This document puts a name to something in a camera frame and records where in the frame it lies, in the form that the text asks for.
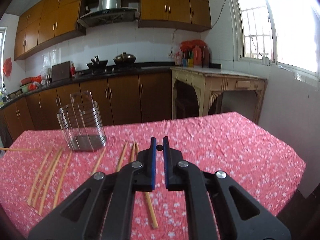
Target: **table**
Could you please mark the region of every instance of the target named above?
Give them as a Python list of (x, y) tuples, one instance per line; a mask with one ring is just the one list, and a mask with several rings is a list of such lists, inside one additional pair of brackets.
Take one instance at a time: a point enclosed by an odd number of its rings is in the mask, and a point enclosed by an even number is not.
[[(126, 141), (129, 142), (123, 165), (130, 159), (133, 141), (140, 150), (150, 147), (151, 136), (162, 143), (169, 137), (170, 147), (182, 151), (183, 157), (201, 170), (214, 173), (226, 171), (245, 190), (255, 197), (273, 215), (277, 215), (295, 192), (305, 170), (305, 163), (295, 151), (261, 127), (238, 113), (217, 114), (204, 117), (105, 127), (108, 137), (106, 153), (98, 171), (106, 174), (116, 170), (116, 164)], [(12, 148), (40, 147), (37, 152), (8, 151), (0, 159), (0, 203), (7, 215), (25, 236), (31, 228), (51, 210), (69, 150), (54, 172), (43, 215), (29, 207), (29, 196), (35, 174), (49, 147), (55, 153), (66, 146), (61, 131), (25, 131)], [(59, 202), (64, 200), (92, 172), (100, 152), (73, 153)], [(168, 192), (164, 185), (163, 153), (157, 152), (156, 189), (150, 193), (159, 223), (151, 228), (151, 218), (143, 193), (138, 192), (132, 222), (132, 239), (187, 239), (187, 219), (183, 192)]]
[(266, 79), (236, 71), (214, 68), (172, 67), (172, 119), (176, 119), (177, 81), (192, 86), (196, 92), (199, 116), (208, 115), (208, 111), (218, 96), (224, 91), (254, 91), (257, 104), (253, 122), (258, 124)]

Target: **range hood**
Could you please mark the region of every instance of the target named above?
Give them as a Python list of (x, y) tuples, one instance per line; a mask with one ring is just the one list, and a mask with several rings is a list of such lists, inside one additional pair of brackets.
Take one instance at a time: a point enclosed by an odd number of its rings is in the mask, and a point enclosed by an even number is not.
[(132, 22), (136, 18), (137, 11), (137, 8), (121, 7), (121, 0), (99, 0), (98, 10), (81, 16), (77, 22), (86, 28), (117, 22)]

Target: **wooden chopstick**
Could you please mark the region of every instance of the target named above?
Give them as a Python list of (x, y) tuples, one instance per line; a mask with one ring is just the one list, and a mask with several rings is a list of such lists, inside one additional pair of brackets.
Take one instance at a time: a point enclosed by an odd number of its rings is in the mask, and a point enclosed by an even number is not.
[(39, 151), (39, 148), (35, 148), (35, 149), (11, 149), (11, 148), (3, 148), (0, 147), (0, 151), (16, 151), (16, 152), (32, 152), (32, 151)]
[(125, 155), (125, 151), (127, 150), (127, 145), (128, 145), (128, 142), (125, 142), (121, 157), (120, 157), (119, 162), (118, 162), (118, 166), (117, 166), (116, 172), (121, 170), (121, 166), (122, 166), (123, 158), (124, 158), (124, 155)]
[(40, 203), (40, 208), (39, 208), (39, 212), (38, 212), (39, 215), (42, 214), (43, 205), (44, 205), (45, 198), (46, 198), (46, 196), (47, 196), (47, 192), (48, 192), (48, 188), (49, 188), (49, 185), (50, 185), (50, 182), (51, 182), (51, 178), (52, 178), (52, 176), (53, 176), (53, 173), (54, 173), (54, 171), (55, 171), (55, 169), (56, 169), (56, 166), (57, 166), (57, 164), (58, 164), (58, 162), (59, 162), (59, 159), (60, 159), (60, 157), (61, 157), (61, 154), (62, 154), (63, 150), (64, 150), (64, 149), (61, 148), (61, 150), (59, 151), (59, 155), (58, 155), (56, 161), (54, 162), (54, 165), (53, 165), (53, 167), (52, 167), (52, 169), (51, 169), (51, 171), (50, 171), (49, 177), (48, 177), (48, 179), (47, 179), (47, 183), (46, 183), (46, 185), (45, 185), (45, 187), (44, 187), (43, 194), (42, 194), (42, 198), (41, 198), (41, 203)]
[(135, 148), (136, 148), (136, 143), (133, 142), (132, 150), (131, 150), (131, 157), (130, 157), (130, 162), (131, 163), (134, 162)]
[(94, 167), (94, 169), (93, 169), (93, 171), (92, 171), (92, 173), (91, 173), (91, 176), (96, 173), (96, 171), (97, 171), (97, 169), (98, 169), (98, 167), (99, 167), (99, 165), (100, 165), (100, 161), (101, 161), (101, 159), (102, 159), (105, 151), (106, 151), (106, 148), (104, 148), (103, 151), (102, 151), (102, 153), (100, 154), (100, 157), (99, 157), (99, 159), (97, 160), (97, 163), (96, 163), (96, 165), (95, 165), (95, 167)]
[(54, 200), (53, 200), (52, 209), (54, 209), (57, 206), (57, 202), (58, 202), (58, 198), (59, 198), (59, 194), (60, 194), (60, 189), (61, 189), (61, 186), (62, 186), (63, 178), (64, 178), (64, 175), (66, 174), (66, 171), (67, 171), (71, 156), (72, 156), (72, 151), (70, 151), (69, 157), (68, 157), (68, 159), (66, 161), (66, 164), (64, 165), (63, 172), (61, 174), (60, 181), (59, 181), (59, 184), (58, 184), (58, 188), (57, 188), (57, 191), (56, 191), (56, 195), (55, 195)]
[[(138, 144), (137, 141), (135, 141), (135, 145), (136, 145), (136, 147), (135, 147), (136, 151), (137, 151), (137, 153), (139, 153), (140, 150), (139, 150), (139, 144)], [(146, 195), (149, 212), (150, 212), (151, 219), (152, 219), (152, 227), (154, 229), (155, 228), (159, 228), (158, 221), (157, 221), (156, 214), (155, 214), (155, 211), (154, 211), (153, 206), (152, 206), (152, 202), (151, 202), (151, 198), (150, 198), (149, 192), (145, 192), (145, 195)]]
[(45, 172), (45, 174), (44, 174), (44, 176), (43, 176), (43, 178), (42, 178), (42, 180), (41, 180), (41, 182), (40, 182), (40, 185), (39, 185), (38, 190), (37, 190), (37, 192), (36, 192), (35, 198), (33, 199), (33, 202), (32, 202), (32, 207), (33, 207), (33, 208), (36, 207), (36, 203), (37, 203), (37, 200), (38, 200), (38, 196), (39, 196), (39, 194), (40, 194), (40, 190), (42, 189), (42, 186), (43, 186), (43, 184), (44, 184), (44, 182), (45, 182), (45, 179), (47, 178), (49, 172), (51, 171), (51, 168), (52, 168), (52, 166), (53, 166), (53, 164), (54, 164), (54, 162), (55, 162), (55, 160), (56, 160), (56, 158), (57, 158), (58, 155), (59, 155), (59, 151), (58, 151), (58, 152), (55, 154), (55, 156), (53, 157), (51, 163), (49, 164), (49, 167), (48, 167), (47, 171)]
[(29, 198), (27, 200), (27, 203), (28, 203), (28, 206), (31, 205), (31, 200), (32, 200), (32, 196), (33, 196), (33, 191), (35, 190), (35, 187), (36, 187), (36, 184), (38, 182), (38, 179), (39, 179), (39, 176), (40, 176), (40, 173), (43, 169), (43, 166), (45, 165), (45, 162), (47, 161), (47, 158), (49, 157), (49, 154), (50, 152), (52, 151), (52, 147), (50, 148), (50, 150), (47, 152), (47, 154), (45, 155), (42, 163), (41, 163), (41, 166), (38, 170), (38, 173), (36, 174), (36, 177), (35, 177), (35, 180), (33, 181), (33, 184), (32, 184), (32, 187), (31, 187), (31, 190), (30, 190), (30, 195), (29, 195)]

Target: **tablecloth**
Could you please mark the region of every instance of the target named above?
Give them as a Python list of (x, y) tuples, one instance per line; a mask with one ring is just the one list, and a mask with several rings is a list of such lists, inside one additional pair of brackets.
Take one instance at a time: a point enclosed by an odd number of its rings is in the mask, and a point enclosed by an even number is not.
[[(134, 141), (138, 141), (140, 150), (143, 150), (150, 147), (152, 136), (156, 137), (158, 144), (162, 143), (164, 136), (168, 136), (170, 147), (180, 150), (184, 159), (198, 165), (203, 171), (226, 171), (273, 215), (277, 215), (290, 200), (306, 166), (291, 147), (235, 112), (108, 126), (104, 130), (108, 141), (98, 171), (106, 174), (115, 172), (126, 141), (129, 144), (123, 165), (129, 162)], [(38, 184), (61, 146), (66, 149), (55, 169), (44, 202), (44, 211), (40, 216), (36, 212), (40, 200), (36, 209), (29, 207), (26, 200), (46, 152), (53, 147)], [(41, 149), (35, 152), (8, 151), (0, 159), (0, 203), (17, 229), (27, 236), (31, 228), (52, 209), (70, 150), (59, 130), (25, 131), (11, 147)], [(90, 177), (101, 151), (73, 153), (60, 191), (59, 203)], [(132, 239), (188, 239), (184, 193), (168, 192), (165, 189), (163, 152), (157, 152), (156, 158), (156, 189), (150, 193), (150, 197), (159, 229), (152, 228), (145, 195), (138, 192), (135, 197)]]

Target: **window frame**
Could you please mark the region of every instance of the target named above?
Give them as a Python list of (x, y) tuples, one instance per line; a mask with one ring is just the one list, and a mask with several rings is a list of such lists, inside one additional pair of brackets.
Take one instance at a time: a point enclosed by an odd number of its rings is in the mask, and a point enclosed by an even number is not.
[[(272, 32), (272, 42), (273, 42), (273, 59), (270, 59), (270, 66), (282, 66), (286, 68), (289, 71), (296, 72), (305, 76), (308, 76), (313, 79), (317, 79), (320, 81), (320, 67), (318, 66), (316, 72), (309, 71), (304, 68), (300, 68), (297, 66), (289, 65), (283, 62), (278, 61), (278, 48), (277, 48), (277, 36), (276, 36), (276, 26), (274, 22), (274, 18), (272, 15), (272, 10), (270, 7), (270, 4), (268, 3), (268, 0), (266, 1), (268, 13), (269, 13), (269, 18), (270, 18), (270, 25), (271, 25), (271, 32)], [(236, 46), (237, 48), (235, 49), (235, 54), (234, 58), (238, 61), (244, 61), (244, 62), (252, 62), (252, 63), (257, 63), (257, 64), (262, 64), (261, 59), (257, 58), (251, 58), (251, 57), (244, 57), (244, 33), (243, 33), (243, 24), (242, 24), (242, 18), (241, 18), (241, 9), (239, 6), (238, 0), (231, 0), (231, 14), (232, 14), (232, 19), (234, 21), (234, 26), (235, 28), (235, 33), (234, 33), (234, 41), (236, 41)]]
[(4, 84), (4, 78), (3, 78), (3, 53), (4, 53), (4, 41), (5, 41), (5, 36), (7, 33), (7, 28), (6, 27), (0, 27), (0, 33), (2, 33), (2, 40), (0, 41), (0, 66), (1, 66), (1, 75), (0, 75), (0, 82), (1, 82), (1, 90)]

